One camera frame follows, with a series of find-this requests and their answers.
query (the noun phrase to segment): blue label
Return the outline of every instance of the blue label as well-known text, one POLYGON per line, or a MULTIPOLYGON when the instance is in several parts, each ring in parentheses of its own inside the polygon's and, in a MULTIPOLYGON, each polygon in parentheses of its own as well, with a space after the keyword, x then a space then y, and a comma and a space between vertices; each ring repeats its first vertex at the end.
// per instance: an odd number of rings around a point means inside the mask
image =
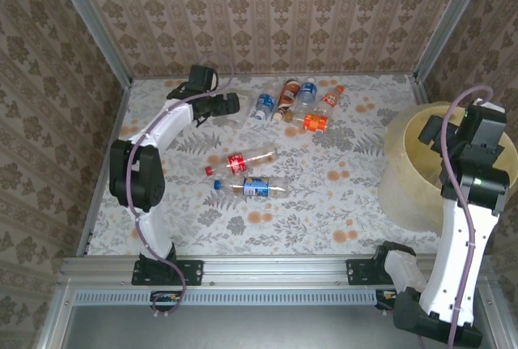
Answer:
POLYGON ((311 92, 313 96, 316 96, 316 86, 315 83, 306 82, 302 85, 299 91, 299 96, 303 92, 311 92))
POLYGON ((268 94, 261 94, 259 95, 259 99, 257 100, 257 104, 263 104, 268 109, 270 109, 271 112, 274 111, 275 107, 275 100, 272 96, 268 94))
POLYGON ((267 177, 245 177, 243 179, 243 195, 267 197, 268 184, 267 177))

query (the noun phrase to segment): bottle cap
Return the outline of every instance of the bottle cap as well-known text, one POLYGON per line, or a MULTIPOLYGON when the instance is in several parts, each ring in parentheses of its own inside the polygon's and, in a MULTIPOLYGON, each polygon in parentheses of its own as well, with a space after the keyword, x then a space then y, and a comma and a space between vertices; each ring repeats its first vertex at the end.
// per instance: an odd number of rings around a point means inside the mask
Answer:
POLYGON ((266 118, 265 112, 263 112, 262 110, 257 110, 256 111, 256 119, 257 120, 264 120, 265 118, 266 118))
POLYGON ((289 124, 291 120, 293 120, 293 112, 291 110, 288 110, 284 115, 284 121, 286 121, 289 124))

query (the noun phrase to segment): plastic bottle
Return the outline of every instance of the plastic bottle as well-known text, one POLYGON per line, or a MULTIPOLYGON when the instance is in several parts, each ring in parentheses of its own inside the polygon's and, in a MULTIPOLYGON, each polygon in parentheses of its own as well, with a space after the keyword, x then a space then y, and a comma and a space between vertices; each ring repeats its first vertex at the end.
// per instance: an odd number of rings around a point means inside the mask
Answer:
POLYGON ((302 104, 312 104, 316 99, 316 84, 315 79, 308 78, 300 87, 299 95, 297 96, 297 102, 302 104))
POLYGON ((267 120, 271 113, 275 110, 277 103, 277 89, 274 86, 269 86, 265 92, 259 95, 256 104, 256 119, 267 120))
POLYGON ((325 94, 322 100, 313 108, 311 105, 302 105, 295 108, 293 114, 288 113, 284 117, 284 121, 291 122, 299 128, 304 128, 312 132, 325 133, 333 108, 338 102, 338 98, 343 93, 343 86, 336 86, 334 90, 325 94))
POLYGON ((205 167, 205 173, 207 176, 217 173, 232 173, 236 175, 246 171, 248 167, 273 163, 277 158, 278 153, 275 145, 259 149, 248 149, 247 151, 225 156, 218 164, 205 167))
POLYGON ((277 110, 272 117, 275 121, 282 121, 288 109, 294 104, 300 90, 300 83, 294 79, 284 83, 281 96, 278 99, 277 110))
POLYGON ((331 117, 333 108, 337 105, 338 99, 342 95, 344 87, 341 85, 336 86, 332 91, 325 94, 321 101, 316 104, 315 114, 324 117, 331 117))
POLYGON ((226 194, 251 197, 286 198, 288 180, 282 177, 231 177, 214 181, 214 189, 226 194))

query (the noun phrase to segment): patterned wallpaper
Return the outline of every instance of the patterned wallpaper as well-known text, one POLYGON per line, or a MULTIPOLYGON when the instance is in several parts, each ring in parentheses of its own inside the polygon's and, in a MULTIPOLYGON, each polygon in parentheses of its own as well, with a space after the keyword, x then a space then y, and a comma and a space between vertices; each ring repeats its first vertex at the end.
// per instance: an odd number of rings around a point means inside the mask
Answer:
MULTIPOLYGON (((507 134, 518 147, 518 0, 472 0, 425 87, 431 100, 452 100, 474 83, 489 83, 507 110, 507 134)), ((518 320, 518 194, 495 232, 494 261, 518 320)))
POLYGON ((70 0, 0 0, 0 347, 36 339, 120 97, 70 0))
POLYGON ((138 77, 186 74, 202 54, 214 51, 231 57, 241 73, 412 71, 448 3, 92 1, 138 77))

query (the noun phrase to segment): bottle label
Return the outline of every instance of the bottle label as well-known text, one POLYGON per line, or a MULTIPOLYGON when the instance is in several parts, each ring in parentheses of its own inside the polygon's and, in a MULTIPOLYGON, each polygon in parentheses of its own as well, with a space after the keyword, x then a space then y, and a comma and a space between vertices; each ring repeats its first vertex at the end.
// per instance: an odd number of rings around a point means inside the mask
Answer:
POLYGON ((270 109, 271 112, 273 112, 274 111, 274 107, 275 107, 275 100, 269 94, 261 94, 261 95, 259 95, 259 99, 257 100, 257 104, 263 104, 268 109, 270 109))
POLYGON ((306 114, 304 118, 304 129, 310 132, 325 132, 327 117, 317 116, 316 114, 306 114))
POLYGON ((234 175, 246 171, 246 163, 244 162, 242 153, 235 153, 234 155, 228 156, 228 164, 234 175))
POLYGON ((322 98, 324 102, 327 102, 331 105, 332 108, 334 108, 337 105, 337 96, 335 96, 332 92, 328 92, 324 98, 322 98))
POLYGON ((316 86, 315 83, 306 82, 300 88, 299 96, 303 92, 311 92, 313 96, 316 96, 316 86))
POLYGON ((245 177, 243 179, 243 195, 267 197, 268 184, 267 177, 245 177))

